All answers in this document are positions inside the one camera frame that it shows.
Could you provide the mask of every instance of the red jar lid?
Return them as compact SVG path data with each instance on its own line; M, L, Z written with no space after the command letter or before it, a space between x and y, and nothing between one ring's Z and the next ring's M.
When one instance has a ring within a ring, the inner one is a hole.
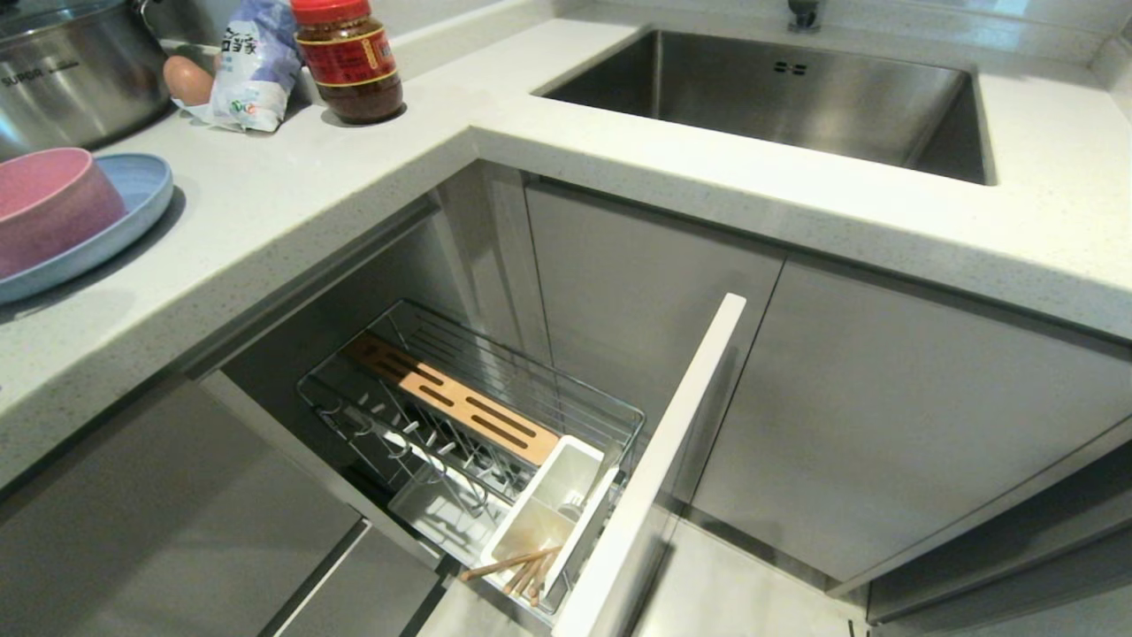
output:
M336 23L369 15L369 0L292 0L299 24Z

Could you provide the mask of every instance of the stainless steel pot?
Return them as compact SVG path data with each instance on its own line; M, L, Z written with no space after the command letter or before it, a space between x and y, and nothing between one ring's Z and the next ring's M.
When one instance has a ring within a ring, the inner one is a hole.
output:
M0 15L0 161L96 146L169 110L165 53L142 19L147 2Z

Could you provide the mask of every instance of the glass jar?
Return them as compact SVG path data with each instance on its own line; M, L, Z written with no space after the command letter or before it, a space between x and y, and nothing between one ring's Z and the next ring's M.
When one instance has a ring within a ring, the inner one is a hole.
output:
M293 0L291 8L318 93L342 121L374 123L404 111L385 26L367 0Z

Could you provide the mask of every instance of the undermount sink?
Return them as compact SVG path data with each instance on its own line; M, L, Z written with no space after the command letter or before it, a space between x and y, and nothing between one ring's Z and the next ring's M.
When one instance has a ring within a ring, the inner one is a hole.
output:
M988 182L955 69L655 31L544 96Z

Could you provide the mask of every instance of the kitchen counter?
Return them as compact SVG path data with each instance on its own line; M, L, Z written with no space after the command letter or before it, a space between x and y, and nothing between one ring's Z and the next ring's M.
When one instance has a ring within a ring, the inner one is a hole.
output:
M653 26L976 70L995 184L531 95ZM477 158L1132 339L1129 123L1088 69L780 27L590 6L412 78L409 111L380 126L308 106L274 135L239 135L173 114L105 148L164 156L179 217L145 251L0 308L0 484Z

